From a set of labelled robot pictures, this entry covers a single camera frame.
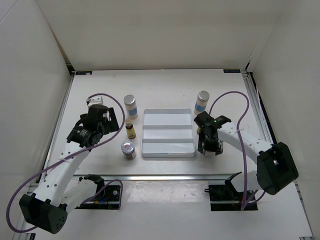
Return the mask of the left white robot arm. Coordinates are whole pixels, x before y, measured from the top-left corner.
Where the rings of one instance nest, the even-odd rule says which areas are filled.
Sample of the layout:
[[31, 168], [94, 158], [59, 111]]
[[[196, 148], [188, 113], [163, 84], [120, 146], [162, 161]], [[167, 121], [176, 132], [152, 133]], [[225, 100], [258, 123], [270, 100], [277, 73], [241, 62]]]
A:
[[88, 174], [72, 189], [67, 186], [83, 160], [101, 138], [119, 130], [115, 111], [101, 104], [89, 106], [67, 137], [61, 160], [31, 195], [24, 194], [19, 206], [25, 221], [51, 234], [58, 233], [68, 214], [81, 204], [100, 200], [105, 194], [102, 177]]

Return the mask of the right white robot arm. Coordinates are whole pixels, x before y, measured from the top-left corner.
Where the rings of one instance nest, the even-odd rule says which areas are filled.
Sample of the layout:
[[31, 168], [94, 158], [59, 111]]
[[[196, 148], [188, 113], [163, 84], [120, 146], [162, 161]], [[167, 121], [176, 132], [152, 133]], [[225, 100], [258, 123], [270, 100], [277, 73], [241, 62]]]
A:
[[213, 118], [204, 111], [194, 122], [199, 127], [197, 150], [201, 154], [220, 155], [223, 144], [227, 143], [256, 164], [256, 170], [237, 172], [225, 180], [224, 193], [230, 200], [238, 199], [244, 190], [263, 190], [274, 196], [298, 178], [297, 167], [285, 143], [274, 144], [247, 132], [241, 133], [223, 115]]

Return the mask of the white-lid spice jar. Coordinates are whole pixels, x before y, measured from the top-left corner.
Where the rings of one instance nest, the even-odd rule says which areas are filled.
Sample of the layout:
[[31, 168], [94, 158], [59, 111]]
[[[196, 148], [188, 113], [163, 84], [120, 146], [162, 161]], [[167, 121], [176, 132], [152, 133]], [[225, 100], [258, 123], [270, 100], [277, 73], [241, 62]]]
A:
[[137, 155], [135, 146], [131, 141], [124, 141], [121, 144], [121, 151], [127, 160], [133, 160]]
[[206, 157], [215, 156], [216, 143], [217, 143], [217, 141], [215, 141], [215, 142], [205, 141], [203, 143], [203, 155]]

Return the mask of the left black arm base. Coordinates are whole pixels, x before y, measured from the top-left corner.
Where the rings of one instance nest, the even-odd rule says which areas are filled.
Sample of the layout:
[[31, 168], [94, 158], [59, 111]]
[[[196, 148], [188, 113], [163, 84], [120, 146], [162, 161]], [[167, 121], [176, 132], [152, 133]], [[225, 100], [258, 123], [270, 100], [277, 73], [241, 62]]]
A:
[[105, 179], [99, 175], [88, 174], [80, 177], [79, 181], [89, 180], [96, 185], [95, 195], [88, 201], [84, 201], [76, 209], [79, 210], [120, 210], [122, 206], [122, 196], [124, 185], [119, 179], [110, 180], [106, 183]]

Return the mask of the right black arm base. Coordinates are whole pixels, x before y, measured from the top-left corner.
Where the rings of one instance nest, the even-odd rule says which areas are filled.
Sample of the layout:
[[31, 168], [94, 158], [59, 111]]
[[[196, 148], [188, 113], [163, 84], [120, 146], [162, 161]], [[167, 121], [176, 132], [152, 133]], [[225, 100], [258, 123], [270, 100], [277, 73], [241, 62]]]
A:
[[243, 192], [237, 192], [231, 185], [231, 179], [239, 174], [218, 174], [208, 180], [204, 192], [209, 196], [212, 212], [241, 211]]

